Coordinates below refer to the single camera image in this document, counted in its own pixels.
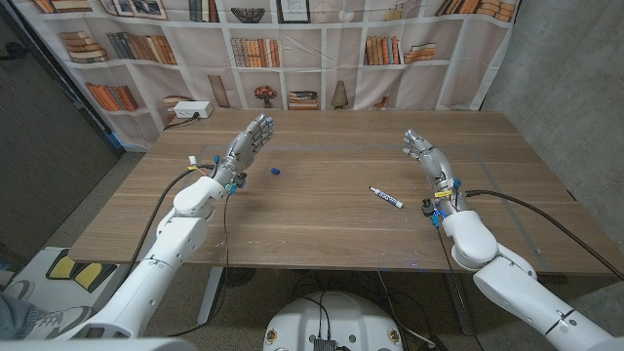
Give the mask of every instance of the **bowl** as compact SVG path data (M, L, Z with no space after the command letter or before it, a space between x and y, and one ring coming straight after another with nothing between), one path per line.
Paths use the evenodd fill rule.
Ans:
M264 16L264 9L232 8L232 14L242 23L258 23Z

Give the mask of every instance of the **power strip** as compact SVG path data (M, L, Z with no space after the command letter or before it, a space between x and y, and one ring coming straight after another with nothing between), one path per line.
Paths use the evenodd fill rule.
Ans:
M213 110L210 101L180 101L174 107L177 118L192 118L195 112L199 113L199 118L208 118Z

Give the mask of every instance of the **table leg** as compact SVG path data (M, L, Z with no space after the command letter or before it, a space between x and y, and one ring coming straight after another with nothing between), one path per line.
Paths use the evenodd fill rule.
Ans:
M211 312L215 307L216 298L218 297L222 274L223 267L211 268L211 274L208 277L208 283L206 284L206 290L204 291L204 298L202 299L202 306L199 308L197 324L203 325L208 321L208 317L211 315Z
M453 307L455 307L455 312L457 313L457 321L459 322L461 332L468 336L474 335L475 327L472 323L472 318L470 318L466 292L461 283L461 278L456 273L448 273L445 274L445 279L447 280L447 289L452 298Z

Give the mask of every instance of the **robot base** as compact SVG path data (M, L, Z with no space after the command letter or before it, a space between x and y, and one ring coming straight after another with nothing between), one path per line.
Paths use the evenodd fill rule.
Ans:
M312 292L306 297L319 301L321 292ZM331 340L335 340L335 345L323 350L342 346L351 351L403 350L397 325L386 312L367 299L350 292L325 292L323 306L330 317ZM318 304L303 298L291 302L269 323L263 350L315 350L319 310ZM325 312L322 316L321 337L327 340L328 320Z

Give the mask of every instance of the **printed bookshelf curtain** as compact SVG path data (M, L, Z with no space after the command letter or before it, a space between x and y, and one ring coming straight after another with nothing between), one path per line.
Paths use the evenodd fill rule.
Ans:
M14 0L118 138L142 149L181 100L476 110L515 2Z

